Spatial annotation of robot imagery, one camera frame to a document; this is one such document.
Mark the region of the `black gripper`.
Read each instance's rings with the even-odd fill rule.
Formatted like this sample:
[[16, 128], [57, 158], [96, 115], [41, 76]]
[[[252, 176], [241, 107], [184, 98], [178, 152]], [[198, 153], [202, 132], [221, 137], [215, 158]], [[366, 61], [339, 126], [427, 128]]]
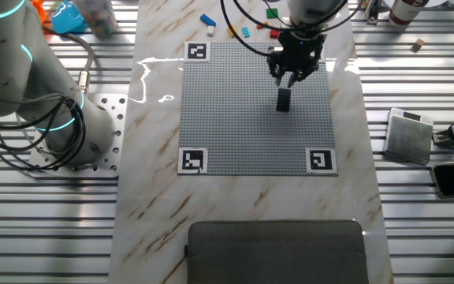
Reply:
[[286, 68], [292, 68], [288, 88], [315, 72], [318, 69], [325, 39], [325, 35], [316, 35], [312, 39], [304, 40], [298, 39], [291, 32], [282, 32], [278, 37], [282, 49], [268, 56], [270, 75], [274, 78], [275, 84], [278, 87], [281, 85]]

